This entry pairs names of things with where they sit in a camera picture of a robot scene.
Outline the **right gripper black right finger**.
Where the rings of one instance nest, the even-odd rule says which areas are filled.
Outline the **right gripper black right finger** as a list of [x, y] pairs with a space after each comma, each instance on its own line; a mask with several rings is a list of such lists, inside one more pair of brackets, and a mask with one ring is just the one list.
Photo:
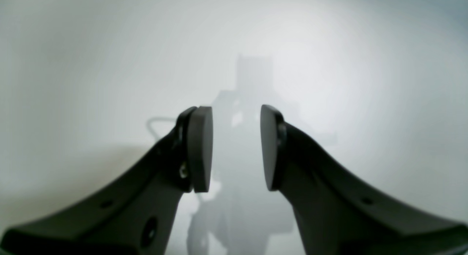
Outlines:
[[463, 255], [464, 223], [411, 207], [361, 180], [262, 105], [265, 181], [290, 203], [307, 255]]

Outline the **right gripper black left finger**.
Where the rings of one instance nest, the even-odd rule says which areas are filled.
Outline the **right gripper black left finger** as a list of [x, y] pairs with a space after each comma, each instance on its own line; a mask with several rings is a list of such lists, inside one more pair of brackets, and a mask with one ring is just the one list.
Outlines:
[[213, 113], [190, 107], [134, 166], [80, 202], [10, 227], [9, 255], [163, 255], [182, 195], [210, 187]]

